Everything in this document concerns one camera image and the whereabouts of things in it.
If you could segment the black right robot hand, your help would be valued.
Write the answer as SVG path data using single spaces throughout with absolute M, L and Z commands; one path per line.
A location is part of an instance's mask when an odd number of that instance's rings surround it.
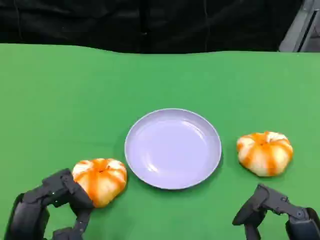
M 301 207 L 290 203 L 288 196 L 263 184 L 258 184 L 253 195 L 235 215 L 232 224 L 244 226 L 247 240 L 260 240 L 258 227 L 267 212 L 286 214 L 286 233 L 290 240 L 318 240 L 320 238 L 320 218 L 311 207 Z

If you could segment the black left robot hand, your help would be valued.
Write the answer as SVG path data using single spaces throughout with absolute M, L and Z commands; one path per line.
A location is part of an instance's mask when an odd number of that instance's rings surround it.
M 74 181 L 68 168 L 42 180 L 42 184 L 19 194 L 13 204 L 4 238 L 6 240 L 44 240 L 50 213 L 49 205 L 58 208 L 69 204 L 76 216 L 73 227 L 55 230 L 54 240 L 82 240 L 93 201 L 79 183 Z

